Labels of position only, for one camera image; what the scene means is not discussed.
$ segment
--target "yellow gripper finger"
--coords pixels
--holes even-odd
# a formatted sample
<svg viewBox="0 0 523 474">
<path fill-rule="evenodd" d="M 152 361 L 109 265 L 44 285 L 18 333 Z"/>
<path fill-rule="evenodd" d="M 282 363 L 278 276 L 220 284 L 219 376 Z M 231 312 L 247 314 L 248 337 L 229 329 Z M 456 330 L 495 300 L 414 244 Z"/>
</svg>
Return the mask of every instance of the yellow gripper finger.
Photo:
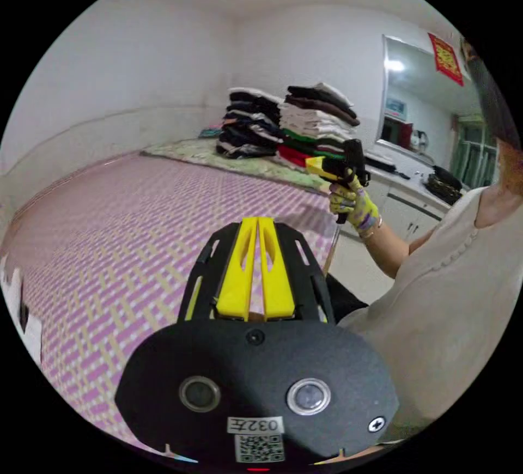
<svg viewBox="0 0 523 474">
<path fill-rule="evenodd" d="M 316 156 L 314 158 L 305 159 L 305 168 L 308 173 L 317 174 L 327 180 L 337 181 L 338 177 L 335 174 L 328 173 L 323 169 L 324 156 Z"/>
<path fill-rule="evenodd" d="M 259 218 L 264 321 L 292 318 L 294 299 L 272 218 Z M 267 255 L 272 261 L 269 270 Z"/>
<path fill-rule="evenodd" d="M 258 218 L 244 218 L 240 225 L 216 304 L 222 318 L 248 320 L 257 227 Z"/>
</svg>

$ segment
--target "yellow glove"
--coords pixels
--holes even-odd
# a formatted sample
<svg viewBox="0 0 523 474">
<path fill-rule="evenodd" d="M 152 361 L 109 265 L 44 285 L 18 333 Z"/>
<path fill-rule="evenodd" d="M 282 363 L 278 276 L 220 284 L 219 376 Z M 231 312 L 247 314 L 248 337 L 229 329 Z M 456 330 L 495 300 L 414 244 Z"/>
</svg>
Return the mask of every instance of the yellow glove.
<svg viewBox="0 0 523 474">
<path fill-rule="evenodd" d="M 352 170 L 347 169 L 347 175 L 351 174 Z M 334 214 L 347 213 L 347 220 L 358 234 L 363 234 L 378 223 L 380 214 L 356 175 L 348 185 L 349 189 L 338 184 L 330 186 L 330 210 Z"/>
</svg>

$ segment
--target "black device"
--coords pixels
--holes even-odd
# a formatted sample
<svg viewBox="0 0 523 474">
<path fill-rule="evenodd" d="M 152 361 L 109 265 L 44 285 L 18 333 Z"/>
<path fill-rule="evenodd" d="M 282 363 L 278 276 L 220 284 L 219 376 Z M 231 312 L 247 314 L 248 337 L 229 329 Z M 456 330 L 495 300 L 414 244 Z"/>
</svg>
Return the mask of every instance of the black device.
<svg viewBox="0 0 523 474">
<path fill-rule="evenodd" d="M 317 156 L 307 158 L 306 167 L 310 173 L 321 176 L 326 181 L 331 181 L 348 188 L 354 179 L 358 177 L 360 184 L 367 187 L 370 182 L 370 173 L 365 169 L 365 155 L 361 142 L 358 139 L 343 142 L 343 159 L 328 156 Z M 347 214 L 338 214 L 336 223 L 343 224 L 347 221 Z"/>
<path fill-rule="evenodd" d="M 250 290 L 242 296 L 252 279 L 251 220 L 264 279 L 264 321 L 255 322 Z M 212 235 L 177 323 L 134 351 L 115 402 L 142 443 L 229 471 L 316 471 L 319 462 L 375 444 L 398 407 L 380 356 L 335 324 L 303 235 L 270 218 Z"/>
</svg>

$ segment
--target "qr code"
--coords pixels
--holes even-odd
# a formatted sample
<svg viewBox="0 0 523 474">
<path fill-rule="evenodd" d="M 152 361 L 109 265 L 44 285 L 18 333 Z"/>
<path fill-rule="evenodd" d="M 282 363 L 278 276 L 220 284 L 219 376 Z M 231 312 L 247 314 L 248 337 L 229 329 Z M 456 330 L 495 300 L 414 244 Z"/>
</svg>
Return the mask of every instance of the qr code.
<svg viewBox="0 0 523 474">
<path fill-rule="evenodd" d="M 281 434 L 262 436 L 236 434 L 234 440 L 238 463 L 270 463 L 285 460 Z"/>
</svg>

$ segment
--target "mattress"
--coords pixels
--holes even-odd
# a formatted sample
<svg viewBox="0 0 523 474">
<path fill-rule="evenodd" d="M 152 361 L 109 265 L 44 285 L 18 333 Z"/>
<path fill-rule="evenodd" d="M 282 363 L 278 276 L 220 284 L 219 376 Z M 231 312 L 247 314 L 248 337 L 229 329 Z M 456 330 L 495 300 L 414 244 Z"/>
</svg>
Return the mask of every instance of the mattress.
<svg viewBox="0 0 523 474">
<path fill-rule="evenodd" d="M 176 321 L 210 235 L 243 217 L 270 216 L 301 231 L 325 266 L 338 233 L 328 206 L 284 183 L 138 155 L 68 180 L 23 213 L 4 247 L 8 275 L 22 270 L 24 301 L 42 322 L 42 372 L 87 421 L 148 450 L 113 396 L 139 343 Z M 260 274 L 257 258 L 258 313 Z"/>
</svg>

